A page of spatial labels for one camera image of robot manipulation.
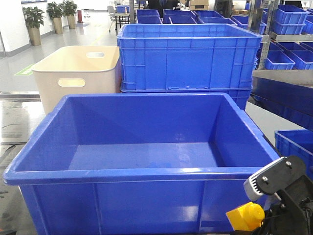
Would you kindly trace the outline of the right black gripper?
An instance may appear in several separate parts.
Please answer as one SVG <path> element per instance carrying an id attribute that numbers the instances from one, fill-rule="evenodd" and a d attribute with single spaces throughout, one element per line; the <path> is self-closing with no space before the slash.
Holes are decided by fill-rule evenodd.
<path id="1" fill-rule="evenodd" d="M 252 235 L 311 235 L 313 233 L 313 181 L 306 164 L 295 155 L 281 157 L 259 169 L 244 182 L 251 201 L 277 194 L 278 203 L 265 211 Z"/>

